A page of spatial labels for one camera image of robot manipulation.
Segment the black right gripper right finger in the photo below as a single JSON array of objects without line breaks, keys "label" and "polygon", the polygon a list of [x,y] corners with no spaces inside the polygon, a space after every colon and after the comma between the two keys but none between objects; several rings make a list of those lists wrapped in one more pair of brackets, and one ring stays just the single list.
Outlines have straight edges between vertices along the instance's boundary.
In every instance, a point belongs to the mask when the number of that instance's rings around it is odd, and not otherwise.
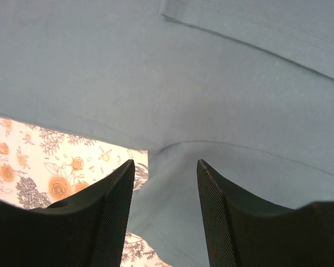
[{"label": "black right gripper right finger", "polygon": [[197,163],[210,266],[334,266],[334,201],[283,207]]}]

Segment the blue-grey t shirt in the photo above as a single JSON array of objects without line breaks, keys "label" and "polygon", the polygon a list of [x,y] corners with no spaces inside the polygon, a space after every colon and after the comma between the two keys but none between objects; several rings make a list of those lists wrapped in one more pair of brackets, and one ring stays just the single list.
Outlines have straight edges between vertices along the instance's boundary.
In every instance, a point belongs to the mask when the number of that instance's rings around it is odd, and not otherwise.
[{"label": "blue-grey t shirt", "polygon": [[0,115],[146,150],[128,229],[208,266],[199,159],[334,200],[334,1],[0,1]]}]

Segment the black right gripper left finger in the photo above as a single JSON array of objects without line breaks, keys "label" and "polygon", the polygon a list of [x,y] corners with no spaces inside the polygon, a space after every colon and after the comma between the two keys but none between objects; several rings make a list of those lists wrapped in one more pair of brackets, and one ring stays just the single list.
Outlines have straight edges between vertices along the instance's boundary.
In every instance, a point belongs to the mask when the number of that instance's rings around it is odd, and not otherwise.
[{"label": "black right gripper left finger", "polygon": [[0,266],[119,266],[135,164],[46,208],[0,200]]}]

